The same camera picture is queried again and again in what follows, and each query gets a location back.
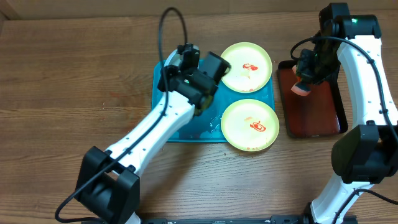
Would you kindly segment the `light blue plate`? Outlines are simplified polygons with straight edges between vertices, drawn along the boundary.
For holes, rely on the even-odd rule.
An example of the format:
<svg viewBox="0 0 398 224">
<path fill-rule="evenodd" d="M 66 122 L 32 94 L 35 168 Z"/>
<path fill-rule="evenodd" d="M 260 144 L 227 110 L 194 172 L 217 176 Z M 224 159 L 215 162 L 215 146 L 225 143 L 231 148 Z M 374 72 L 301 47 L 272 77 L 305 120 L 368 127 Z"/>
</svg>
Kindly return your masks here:
<svg viewBox="0 0 398 224">
<path fill-rule="evenodd" d="M 164 66 L 174 65 L 176 67 L 180 66 L 182 62 L 182 55 L 178 53 L 178 50 L 175 49 L 166 59 L 164 62 Z"/>
</svg>

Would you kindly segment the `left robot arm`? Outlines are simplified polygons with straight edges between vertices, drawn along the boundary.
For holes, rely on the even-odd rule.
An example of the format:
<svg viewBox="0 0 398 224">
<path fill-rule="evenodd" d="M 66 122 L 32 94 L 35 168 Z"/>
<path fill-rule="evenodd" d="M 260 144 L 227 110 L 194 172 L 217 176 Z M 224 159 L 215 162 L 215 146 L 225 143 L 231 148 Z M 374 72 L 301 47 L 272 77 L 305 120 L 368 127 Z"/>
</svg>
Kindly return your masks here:
<svg viewBox="0 0 398 224">
<path fill-rule="evenodd" d="M 192 44 L 179 45 L 160 61 L 158 89 L 163 96 L 152 111 L 118 142 L 83 157 L 74 198 L 93 217 L 81 222 L 140 223 L 140 177 L 168 139 L 213 102 L 221 78 L 231 68 L 209 52 L 200 60 Z"/>
</svg>

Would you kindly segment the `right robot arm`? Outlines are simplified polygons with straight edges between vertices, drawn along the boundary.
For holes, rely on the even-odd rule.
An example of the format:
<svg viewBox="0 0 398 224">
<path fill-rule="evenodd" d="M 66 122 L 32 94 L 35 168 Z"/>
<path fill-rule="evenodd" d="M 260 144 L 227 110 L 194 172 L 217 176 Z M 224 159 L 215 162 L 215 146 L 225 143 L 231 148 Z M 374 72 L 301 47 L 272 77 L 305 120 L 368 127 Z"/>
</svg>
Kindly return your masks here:
<svg viewBox="0 0 398 224">
<path fill-rule="evenodd" d="M 302 223 L 344 223 L 346 212 L 373 186 L 397 172 L 397 108 L 381 56 L 381 28 L 374 15 L 352 15 L 345 2 L 330 3 L 319 13 L 313 50 L 295 59 L 297 83 L 292 91 L 308 92 L 310 84 L 334 80 L 340 70 L 353 110 L 352 130 L 331 152 L 333 175 L 310 202 Z"/>
</svg>

